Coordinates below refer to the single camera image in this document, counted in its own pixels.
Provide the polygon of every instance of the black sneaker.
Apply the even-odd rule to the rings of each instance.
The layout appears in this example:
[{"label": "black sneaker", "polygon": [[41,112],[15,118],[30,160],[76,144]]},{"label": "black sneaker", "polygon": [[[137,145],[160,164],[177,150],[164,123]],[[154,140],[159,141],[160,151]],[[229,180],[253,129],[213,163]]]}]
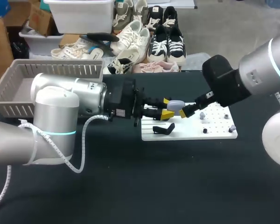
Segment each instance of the black sneaker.
[{"label": "black sneaker", "polygon": [[166,61],[167,58],[167,32],[166,28],[159,25],[151,38],[147,60],[149,62]]},{"label": "black sneaker", "polygon": [[149,29],[150,34],[153,34],[155,29],[163,23],[163,8],[160,6],[150,7],[148,9],[148,19],[146,28]]},{"label": "black sneaker", "polygon": [[163,26],[167,29],[171,29],[174,26],[178,27],[178,21],[177,21],[177,11],[173,6],[169,6],[166,8],[164,12],[164,22]]},{"label": "black sneaker", "polygon": [[182,66],[186,60],[186,48],[183,36],[178,27],[172,27],[168,36],[168,57],[167,62],[176,62]]},{"label": "black sneaker", "polygon": [[138,61],[139,57],[137,49],[124,50],[104,68],[103,74],[125,74]]}]

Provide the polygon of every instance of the gray floor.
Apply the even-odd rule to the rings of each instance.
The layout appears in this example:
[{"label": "gray floor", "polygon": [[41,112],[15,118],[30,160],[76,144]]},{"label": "gray floor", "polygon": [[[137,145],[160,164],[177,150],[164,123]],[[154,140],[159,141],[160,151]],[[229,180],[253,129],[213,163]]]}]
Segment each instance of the gray floor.
[{"label": "gray floor", "polygon": [[280,9],[265,0],[196,2],[198,9],[177,10],[187,54],[220,54],[237,68],[242,56],[280,34]]}]

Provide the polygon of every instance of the gray plastic basket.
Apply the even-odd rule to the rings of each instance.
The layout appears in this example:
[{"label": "gray plastic basket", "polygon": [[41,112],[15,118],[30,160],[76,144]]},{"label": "gray plastic basket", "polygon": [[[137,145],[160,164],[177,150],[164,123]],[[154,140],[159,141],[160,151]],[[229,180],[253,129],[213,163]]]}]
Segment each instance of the gray plastic basket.
[{"label": "gray plastic basket", "polygon": [[100,82],[103,68],[103,60],[14,60],[0,79],[0,113],[6,118],[33,117],[30,89],[39,73]]}]

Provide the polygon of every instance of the white spiral cable wrap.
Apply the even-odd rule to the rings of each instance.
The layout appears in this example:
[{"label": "white spiral cable wrap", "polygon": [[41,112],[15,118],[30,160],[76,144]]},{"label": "white spiral cable wrap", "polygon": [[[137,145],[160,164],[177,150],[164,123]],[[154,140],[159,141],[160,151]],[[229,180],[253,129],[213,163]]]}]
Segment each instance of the white spiral cable wrap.
[{"label": "white spiral cable wrap", "polygon": [[279,104],[280,104],[280,93],[279,92],[276,92],[275,93],[275,97],[276,99],[278,100]]},{"label": "white spiral cable wrap", "polygon": [[6,176],[6,181],[5,181],[3,190],[2,190],[2,192],[0,194],[0,202],[2,201],[4,195],[5,195],[6,191],[7,191],[7,188],[9,186],[10,176],[11,176],[11,166],[7,166],[7,176]]},{"label": "white spiral cable wrap", "polygon": [[[64,160],[64,163],[75,173],[79,174],[83,171],[84,169],[84,165],[85,165],[85,136],[86,136],[86,129],[87,126],[89,125],[90,122],[92,122],[93,120],[96,119],[103,119],[103,120],[109,120],[108,116],[105,115],[95,115],[92,116],[91,118],[89,118],[84,126],[83,126],[83,130],[82,130],[82,159],[81,159],[81,166],[80,169],[75,168],[71,162],[63,155],[63,153],[59,150],[59,148],[55,145],[55,143],[51,140],[50,136],[45,134],[41,129],[39,129],[38,127],[34,126],[33,124],[30,123],[25,123],[24,120],[22,120],[22,124],[19,125],[19,127],[26,127],[26,128],[31,128],[33,132],[38,132],[52,147],[53,149],[57,152],[57,154]],[[10,182],[10,177],[11,177],[11,166],[7,166],[7,177],[6,177],[6,181],[5,181],[5,185],[4,188],[0,194],[0,202],[3,199],[3,196],[5,195],[7,188],[9,186],[9,182]]]}]

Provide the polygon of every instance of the black tabletop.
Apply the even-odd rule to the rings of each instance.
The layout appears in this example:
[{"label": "black tabletop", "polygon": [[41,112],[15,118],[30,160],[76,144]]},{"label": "black tabletop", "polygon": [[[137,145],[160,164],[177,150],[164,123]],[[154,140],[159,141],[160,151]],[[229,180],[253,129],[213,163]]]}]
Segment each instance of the black tabletop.
[{"label": "black tabletop", "polygon": [[[152,97],[193,102],[209,90],[199,71],[134,77]],[[235,140],[144,142],[133,120],[94,121],[81,174],[66,165],[13,167],[0,224],[280,224],[280,166],[261,141],[279,107],[274,96],[231,106]],[[5,178],[0,167],[0,192]]]}]

